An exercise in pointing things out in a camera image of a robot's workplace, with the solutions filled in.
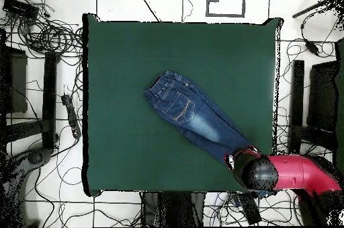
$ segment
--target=black metal frame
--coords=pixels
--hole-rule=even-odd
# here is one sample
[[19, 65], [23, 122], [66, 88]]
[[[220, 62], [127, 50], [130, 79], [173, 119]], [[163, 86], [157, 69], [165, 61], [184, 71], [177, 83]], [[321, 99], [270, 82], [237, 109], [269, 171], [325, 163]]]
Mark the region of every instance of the black metal frame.
[[5, 30], [1, 30], [0, 35], [0, 73], [2, 78], [0, 82], [0, 130], [5, 131], [5, 133], [0, 133], [0, 148], [6, 152], [9, 142], [42, 133], [43, 148], [53, 150], [56, 143], [56, 64], [59, 56], [54, 52], [45, 53], [42, 120], [6, 125], [6, 113], [10, 111], [8, 106], [11, 103], [11, 59], [5, 45]]
[[292, 91], [290, 100], [290, 139], [288, 153], [299, 154], [302, 139], [333, 151], [336, 164], [337, 138], [334, 132], [311, 126], [302, 126], [304, 97], [304, 61], [295, 60], [292, 65]]

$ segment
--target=black border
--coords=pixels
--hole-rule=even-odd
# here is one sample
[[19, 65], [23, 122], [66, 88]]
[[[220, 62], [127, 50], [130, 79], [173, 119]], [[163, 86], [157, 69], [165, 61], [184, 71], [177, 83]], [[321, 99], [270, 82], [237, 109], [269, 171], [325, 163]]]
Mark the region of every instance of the black border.
[[217, 13], [209, 13], [209, 2], [210, 0], [206, 1], [206, 17], [239, 17], [239, 18], [245, 18], [246, 13], [246, 0], [243, 0], [242, 2], [242, 9], [241, 14], [217, 14]]

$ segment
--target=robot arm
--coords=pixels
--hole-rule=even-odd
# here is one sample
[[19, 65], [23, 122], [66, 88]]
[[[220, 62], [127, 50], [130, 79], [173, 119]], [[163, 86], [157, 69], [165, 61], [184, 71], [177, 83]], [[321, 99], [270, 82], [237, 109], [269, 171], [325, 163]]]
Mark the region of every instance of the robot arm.
[[305, 225], [340, 225], [344, 210], [341, 174], [321, 157], [260, 154], [249, 147], [225, 157], [238, 183], [248, 191], [292, 189]]

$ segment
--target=denim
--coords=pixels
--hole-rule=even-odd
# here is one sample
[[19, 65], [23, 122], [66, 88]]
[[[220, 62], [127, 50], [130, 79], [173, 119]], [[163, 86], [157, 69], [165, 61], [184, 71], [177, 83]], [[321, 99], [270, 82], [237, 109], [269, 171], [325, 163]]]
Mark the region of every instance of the denim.
[[225, 154], [252, 146], [206, 93], [180, 74], [166, 71], [144, 93], [162, 119], [224, 165]]

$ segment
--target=black bar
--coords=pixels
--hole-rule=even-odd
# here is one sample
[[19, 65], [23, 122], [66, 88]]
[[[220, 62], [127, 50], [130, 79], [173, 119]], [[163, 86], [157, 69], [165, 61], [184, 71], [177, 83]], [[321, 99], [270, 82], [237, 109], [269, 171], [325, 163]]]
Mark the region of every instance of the black bar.
[[54, 149], [56, 117], [56, 64], [59, 56], [55, 52], [46, 52], [44, 62], [44, 92], [42, 119], [47, 120], [50, 129], [42, 133], [43, 147]]
[[255, 203], [255, 199], [252, 194], [238, 194], [241, 206], [243, 208], [243, 214], [247, 219], [247, 222], [252, 225], [261, 221], [261, 215], [259, 213], [258, 206]]
[[302, 126], [304, 102], [304, 61], [295, 60], [292, 64], [292, 92], [290, 99], [290, 139], [288, 153], [300, 153], [301, 138], [295, 133], [295, 126]]
[[294, 15], [293, 15], [293, 18], [297, 18], [297, 17], [299, 17], [299, 16], [301, 16], [301, 15], [304, 15], [305, 13], [307, 13], [307, 12], [313, 10], [313, 9], [316, 9], [316, 8], [318, 8], [318, 7], [320, 7], [320, 6], [323, 6], [323, 5], [327, 4], [328, 2], [329, 2], [329, 0], [319, 1], [319, 2], [316, 3], [315, 5], [312, 5], [312, 6], [310, 6], [310, 7], [307, 7], [306, 9], [304, 9], [304, 10], [302, 10], [302, 11], [300, 11], [300, 12], [294, 14]]
[[44, 132], [50, 131], [49, 120], [43, 120], [40, 123], [38, 121], [28, 121], [8, 125], [6, 126], [6, 141], [9, 143], [32, 135], [40, 134], [42, 132], [40, 125], [42, 125]]
[[337, 138], [333, 132], [309, 126], [294, 126], [293, 129], [297, 139], [304, 139], [316, 146], [321, 146], [331, 151], [337, 149]]

